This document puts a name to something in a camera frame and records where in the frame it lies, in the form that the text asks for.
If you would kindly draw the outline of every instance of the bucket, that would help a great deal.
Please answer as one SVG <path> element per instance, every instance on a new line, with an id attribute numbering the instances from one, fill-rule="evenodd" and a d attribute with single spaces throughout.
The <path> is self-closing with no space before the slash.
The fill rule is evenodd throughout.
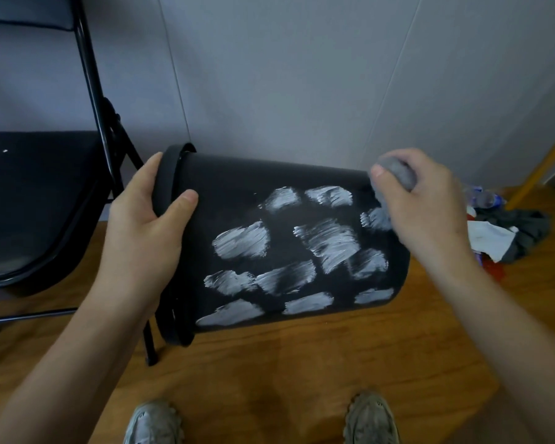
<path id="1" fill-rule="evenodd" d="M 409 252 L 365 171 L 196 153 L 163 154 L 152 195 L 162 215 L 186 189 L 199 204 L 156 311 L 172 344 L 195 333 L 390 302 Z"/>

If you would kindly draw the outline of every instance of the wall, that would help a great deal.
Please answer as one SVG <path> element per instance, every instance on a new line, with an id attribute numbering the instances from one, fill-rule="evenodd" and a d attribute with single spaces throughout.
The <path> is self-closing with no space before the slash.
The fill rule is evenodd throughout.
<path id="1" fill-rule="evenodd" d="M 191 138 L 365 169 L 419 146 L 507 186 L 555 141 L 555 0 L 85 3 L 105 94 L 143 156 Z M 0 26 L 0 129 L 92 127 L 73 35 Z"/>

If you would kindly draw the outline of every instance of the white smudge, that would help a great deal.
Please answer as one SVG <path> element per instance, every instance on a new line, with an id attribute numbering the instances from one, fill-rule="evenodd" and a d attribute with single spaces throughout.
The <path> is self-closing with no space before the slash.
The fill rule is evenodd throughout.
<path id="1" fill-rule="evenodd" d="M 376 290 L 370 288 L 370 290 L 362 291 L 356 296 L 356 304 L 370 304 L 375 301 L 385 301 L 386 299 L 392 298 L 395 290 L 389 288 L 388 290 Z"/>
<path id="2" fill-rule="evenodd" d="M 263 204 L 270 213 L 276 213 L 284 207 L 293 207 L 302 204 L 300 196 L 292 187 L 275 189 Z"/>
<path id="3" fill-rule="evenodd" d="M 217 308 L 215 312 L 198 319 L 195 323 L 198 326 L 232 326 L 262 314 L 264 311 L 258 305 L 237 299 Z"/>
<path id="4" fill-rule="evenodd" d="M 286 302 L 285 315 L 295 315 L 304 311 L 317 311 L 333 304 L 333 296 L 330 293 L 322 292 L 311 294 L 294 301 Z"/>
<path id="5" fill-rule="evenodd" d="M 296 226 L 294 235 L 306 248 L 321 259 L 323 272 L 329 274 L 342 261 L 360 250 L 353 229 L 328 218 L 315 226 Z"/>
<path id="6" fill-rule="evenodd" d="M 234 296 L 243 290 L 254 291 L 257 288 L 255 276 L 246 271 L 242 274 L 236 274 L 235 271 L 218 271 L 211 276 L 206 276 L 203 284 L 226 296 Z"/>
<path id="7" fill-rule="evenodd" d="M 222 259 L 265 257 L 269 247 L 269 231 L 262 221 L 257 221 L 248 227 L 222 232 L 214 239 L 212 246 Z"/>
<path id="8" fill-rule="evenodd" d="M 360 215 L 360 223 L 362 223 L 362 227 L 372 232 L 392 229 L 391 217 L 388 214 L 388 210 L 382 207 L 375 207 L 368 212 L 362 213 Z"/>
<path id="9" fill-rule="evenodd" d="M 361 281 L 376 271 L 386 271 L 388 261 L 381 251 L 370 248 L 352 255 L 346 260 L 346 266 L 351 278 Z"/>
<path id="10" fill-rule="evenodd" d="M 264 274 L 259 274 L 255 282 L 263 291 L 273 296 L 293 293 L 300 290 L 307 283 L 311 283 L 317 276 L 312 260 L 291 263 L 283 268 L 277 268 Z"/>
<path id="11" fill-rule="evenodd" d="M 311 201 L 318 202 L 325 207 L 339 207 L 341 205 L 352 205 L 353 197 L 345 188 L 335 185 L 326 185 L 311 188 L 304 192 Z"/>

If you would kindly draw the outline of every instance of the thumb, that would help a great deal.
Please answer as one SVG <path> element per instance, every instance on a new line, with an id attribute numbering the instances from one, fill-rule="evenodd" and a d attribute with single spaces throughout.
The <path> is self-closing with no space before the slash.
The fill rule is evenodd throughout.
<path id="1" fill-rule="evenodd" d="M 196 191 L 185 190 L 158 219 L 162 227 L 172 234 L 171 239 L 180 242 L 185 226 L 197 207 L 198 200 L 199 195 Z"/>
<path id="2" fill-rule="evenodd" d="M 375 164 L 370 168 L 372 184 L 382 193 L 389 206 L 407 199 L 409 192 L 401 185 L 395 175 L 381 165 Z"/>

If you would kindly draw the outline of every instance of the black folding chair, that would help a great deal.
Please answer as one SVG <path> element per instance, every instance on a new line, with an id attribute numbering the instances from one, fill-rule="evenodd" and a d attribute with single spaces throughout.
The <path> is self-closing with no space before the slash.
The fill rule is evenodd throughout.
<path id="1" fill-rule="evenodd" d="M 81 0 L 0 0 L 0 23 L 74 31 L 96 131 L 0 132 L 0 299 L 35 294 L 80 262 L 109 193 L 124 189 L 127 155 L 143 165 L 103 96 Z M 0 317 L 0 323 L 72 314 L 76 308 Z M 157 362 L 150 324 L 146 362 Z"/>

